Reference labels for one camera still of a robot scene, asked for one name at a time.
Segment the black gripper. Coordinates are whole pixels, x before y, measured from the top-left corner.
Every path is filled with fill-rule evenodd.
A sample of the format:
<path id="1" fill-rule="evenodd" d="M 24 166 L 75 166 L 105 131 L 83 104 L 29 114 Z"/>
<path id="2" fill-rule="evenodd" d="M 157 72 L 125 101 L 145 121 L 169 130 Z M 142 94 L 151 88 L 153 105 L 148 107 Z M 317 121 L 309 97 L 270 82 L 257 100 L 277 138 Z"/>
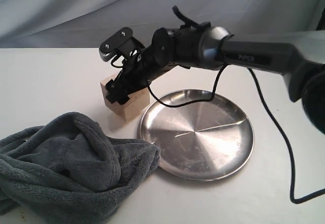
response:
<path id="1" fill-rule="evenodd" d="M 115 79 L 105 84 L 105 98 L 111 103 L 124 105 L 129 95 L 146 88 L 152 82 L 152 56 L 124 58 L 122 67 Z"/>

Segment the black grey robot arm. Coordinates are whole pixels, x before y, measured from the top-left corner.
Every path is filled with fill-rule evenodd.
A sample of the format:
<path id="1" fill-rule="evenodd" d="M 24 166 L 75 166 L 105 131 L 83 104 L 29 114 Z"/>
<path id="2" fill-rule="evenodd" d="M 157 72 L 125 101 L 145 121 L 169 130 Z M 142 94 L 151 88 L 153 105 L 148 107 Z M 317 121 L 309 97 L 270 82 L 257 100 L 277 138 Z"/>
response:
<path id="1" fill-rule="evenodd" d="M 292 102 L 301 101 L 310 122 L 324 131 L 324 31 L 234 35 L 210 22 L 196 23 L 177 7 L 179 28 L 157 29 L 149 46 L 125 27 L 99 48 L 102 60 L 122 58 L 117 77 L 106 83 L 106 99 L 125 104 L 129 95 L 147 87 L 176 66 L 219 70 L 225 65 L 280 74 Z"/>

